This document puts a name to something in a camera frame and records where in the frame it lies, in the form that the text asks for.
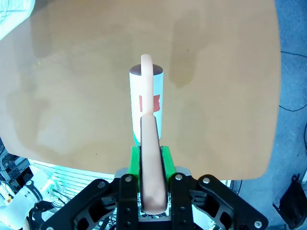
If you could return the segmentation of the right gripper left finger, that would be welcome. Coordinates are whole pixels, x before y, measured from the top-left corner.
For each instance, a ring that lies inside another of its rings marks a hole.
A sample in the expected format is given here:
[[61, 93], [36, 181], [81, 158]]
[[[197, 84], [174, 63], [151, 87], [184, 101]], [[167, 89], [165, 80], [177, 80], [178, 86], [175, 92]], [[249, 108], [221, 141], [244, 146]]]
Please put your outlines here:
[[132, 147], [128, 172], [112, 182], [95, 179], [50, 217], [43, 230], [92, 230], [117, 213], [117, 229], [138, 228], [139, 146]]

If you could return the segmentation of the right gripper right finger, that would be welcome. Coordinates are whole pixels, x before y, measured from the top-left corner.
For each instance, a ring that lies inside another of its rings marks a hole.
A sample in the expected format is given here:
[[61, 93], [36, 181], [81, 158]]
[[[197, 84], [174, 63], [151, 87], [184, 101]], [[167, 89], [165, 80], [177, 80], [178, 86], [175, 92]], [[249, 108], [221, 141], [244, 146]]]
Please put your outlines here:
[[210, 174], [194, 179], [175, 169], [170, 149], [160, 148], [171, 199], [174, 230], [200, 229], [192, 208], [207, 215], [221, 230], [264, 230], [268, 219], [238, 194]]

